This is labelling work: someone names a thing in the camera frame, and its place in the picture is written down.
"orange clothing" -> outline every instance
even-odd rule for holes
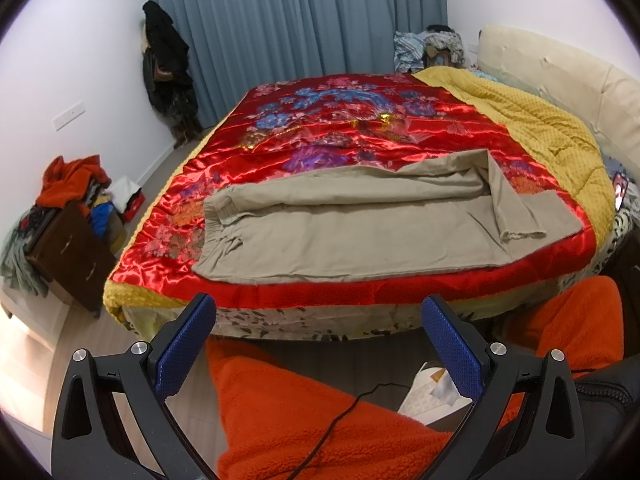
[[[620,295],[609,278],[584,280],[539,308],[514,313],[506,334],[539,356],[563,350],[572,369],[605,367],[623,356]],[[223,480],[286,479],[353,402],[245,342],[211,337],[207,356],[229,445],[218,462]],[[511,398],[503,424],[521,403],[522,394]],[[413,480],[450,436],[361,400],[296,478]]]
[[[65,162],[57,156],[42,175],[42,190],[36,199],[41,207],[59,207],[62,209],[71,200],[80,200],[89,187],[91,177],[100,184],[108,184],[109,177],[100,166],[100,155],[78,158]],[[79,204],[82,213],[89,214],[89,208]]]

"floral pattern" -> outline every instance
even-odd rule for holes
[[[209,178],[203,174],[196,182],[185,186],[178,194],[183,200],[203,198],[209,196],[220,184],[220,174],[215,172]]]
[[[449,135],[466,135],[468,134],[468,130],[466,126],[458,121],[453,121],[449,126],[447,126],[447,133]]]
[[[202,209],[204,200],[194,200],[181,204],[174,214],[170,216],[171,224],[175,226],[191,225],[194,221],[202,220],[204,211]]]
[[[520,194],[536,194],[545,190],[536,177],[535,169],[526,160],[510,160],[501,164],[500,168],[511,187]]]
[[[348,148],[349,146],[353,146],[353,139],[350,136],[338,132],[330,132],[324,137],[320,137],[312,142],[319,146],[335,146],[336,148]]]
[[[331,147],[305,146],[297,149],[282,169],[289,173],[303,173],[321,168],[344,166],[348,160],[348,155],[341,155]]]
[[[262,97],[271,94],[272,92],[279,90],[283,86],[291,85],[295,82],[296,81],[278,81],[277,83],[266,83],[263,85],[259,85],[254,88],[254,96]]]
[[[384,78],[394,83],[408,82],[404,74]],[[255,89],[254,95],[268,95],[281,89],[283,85],[286,84],[261,85]],[[394,103],[392,98],[399,98],[401,102]],[[299,88],[292,95],[260,105],[255,113],[246,115],[253,122],[246,126],[239,146],[253,151],[267,140],[274,139],[265,148],[267,151],[296,149],[313,142],[309,139],[314,134],[311,130],[315,124],[331,123],[349,123],[359,131],[373,136],[393,142],[417,144],[429,135],[407,133],[412,117],[446,118],[445,112],[436,109],[437,102],[435,97],[415,89],[398,90],[391,86],[363,82],[354,76],[327,78],[322,84]],[[340,142],[341,146],[353,143],[345,138]],[[330,143],[330,139],[319,142],[325,143]]]
[[[204,245],[204,229],[197,227],[190,232],[168,232],[167,226],[160,226],[156,238],[146,243],[144,252],[150,256],[163,256],[179,263],[194,264],[200,259]]]
[[[382,76],[384,79],[394,83],[409,83],[415,81],[414,77],[408,74],[386,74]]]

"white wall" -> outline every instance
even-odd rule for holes
[[[604,0],[447,0],[447,10],[465,51],[483,25],[496,23],[576,46],[640,80],[640,56]]]
[[[98,153],[111,178],[141,180],[171,150],[142,81],[145,1],[30,0],[0,42],[0,240],[34,203],[57,155]],[[86,112],[55,131],[52,120],[80,101]],[[5,293],[0,301],[21,307],[20,317],[45,326],[64,318],[56,298]]]

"beige cloth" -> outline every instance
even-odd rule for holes
[[[250,284],[504,266],[582,228],[554,191],[518,195],[487,150],[229,186],[204,213],[194,272]]]

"black cable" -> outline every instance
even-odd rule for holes
[[[369,390],[368,392],[364,392],[363,394],[360,394],[359,396],[357,396],[354,400],[353,403],[351,404],[351,406],[349,406],[346,410],[344,410],[340,415],[338,415],[337,417],[334,418],[334,420],[331,421],[331,424],[329,424],[329,427],[327,428],[327,430],[324,432],[324,435],[322,436],[322,438],[320,439],[320,441],[316,444],[316,447],[313,449],[313,451],[311,453],[309,453],[309,455],[300,463],[300,465],[295,468],[292,473],[287,476],[287,480],[293,480],[296,476],[298,476],[303,469],[309,465],[309,462],[311,462],[314,458],[314,456],[316,455],[316,453],[318,453],[318,451],[320,451],[320,448],[322,447],[322,444],[324,444],[324,441],[327,440],[329,438],[329,435],[331,434],[331,432],[334,430],[335,425],[338,424],[338,422],[340,422],[345,416],[349,415],[350,412],[352,412],[354,410],[354,408],[356,407],[356,404],[358,403],[358,401],[365,396],[371,395],[373,392],[375,392],[380,386],[398,386],[399,388],[406,388],[407,390],[410,390],[411,388],[409,386],[406,386],[405,384],[397,384],[397,383],[378,383],[376,384],[376,386],[374,386],[374,388],[372,390]]]

